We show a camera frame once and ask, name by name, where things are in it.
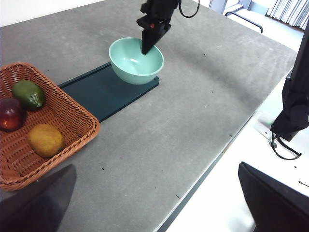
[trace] apple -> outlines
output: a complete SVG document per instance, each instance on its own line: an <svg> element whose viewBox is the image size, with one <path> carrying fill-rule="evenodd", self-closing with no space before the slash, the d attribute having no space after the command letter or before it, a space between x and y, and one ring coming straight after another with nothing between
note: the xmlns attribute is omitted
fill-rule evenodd
<svg viewBox="0 0 309 232"><path fill-rule="evenodd" d="M26 120L26 110L15 98L0 100L0 130L15 131L21 128Z"/></svg>

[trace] gray table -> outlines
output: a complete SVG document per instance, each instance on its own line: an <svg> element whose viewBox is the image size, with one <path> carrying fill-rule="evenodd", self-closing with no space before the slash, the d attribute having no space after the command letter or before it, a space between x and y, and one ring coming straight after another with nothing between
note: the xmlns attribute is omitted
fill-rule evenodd
<svg viewBox="0 0 309 232"><path fill-rule="evenodd" d="M107 0L3 27L1 64L32 63L57 84L74 78L108 62L116 39L140 37L143 2ZM195 9L183 1L184 12ZM193 19L177 10L157 46L166 60L160 85L53 170L77 168L59 232L155 231L295 60L291 49L205 7Z"/></svg>

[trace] wicker basket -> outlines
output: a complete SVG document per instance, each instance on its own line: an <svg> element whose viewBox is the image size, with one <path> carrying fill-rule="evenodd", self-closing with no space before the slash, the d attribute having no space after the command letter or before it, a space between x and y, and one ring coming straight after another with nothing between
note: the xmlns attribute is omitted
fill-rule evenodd
<svg viewBox="0 0 309 232"><path fill-rule="evenodd" d="M99 132L98 120L62 91L55 83L27 63L14 63L1 68L0 99L11 97L19 80L31 80L45 92L44 107L27 111L24 126L14 132L0 131L0 188L21 189L81 149ZM37 124L56 126L65 137L66 147L51 159L38 156L27 143L27 133Z"/></svg>

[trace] lime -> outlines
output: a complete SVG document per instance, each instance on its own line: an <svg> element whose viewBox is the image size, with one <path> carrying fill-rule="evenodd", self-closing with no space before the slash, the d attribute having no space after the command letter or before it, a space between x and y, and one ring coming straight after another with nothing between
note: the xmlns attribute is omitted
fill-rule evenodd
<svg viewBox="0 0 309 232"><path fill-rule="evenodd" d="M45 102L44 91L33 81L21 80L15 83L12 93L27 110L39 110Z"/></svg>

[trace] black cable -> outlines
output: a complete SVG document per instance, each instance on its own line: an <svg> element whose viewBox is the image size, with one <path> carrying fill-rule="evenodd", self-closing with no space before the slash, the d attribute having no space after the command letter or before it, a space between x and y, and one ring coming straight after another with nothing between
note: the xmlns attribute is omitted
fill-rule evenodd
<svg viewBox="0 0 309 232"><path fill-rule="evenodd" d="M275 143L274 143L274 140L275 139L278 139L278 142L283 146L285 147L286 149L288 149L289 151L292 151L294 154L296 154L297 156L294 157L294 158L291 158L291 159L288 159L288 158L285 158L281 155L279 155L276 151L276 148L275 148ZM271 143L270 143L270 146L271 148L273 149L273 151L275 152L275 154L280 157L281 159L284 159L284 160L295 160L297 158L299 158L301 156L301 153L298 153L297 151L293 150L292 148L290 148L288 145L286 145L280 137L274 137L274 132L271 133Z"/></svg>
<svg viewBox="0 0 309 232"><path fill-rule="evenodd" d="M182 0L178 0L178 5L179 5L179 11L180 11L180 14L185 17L185 18L193 18L197 13L198 13L198 10L199 10L199 6L200 6L200 3L199 3L200 0L198 0L198 5L197 5L197 11L193 14L193 15L190 15L190 16L187 16L183 13L183 10L182 10Z"/></svg>

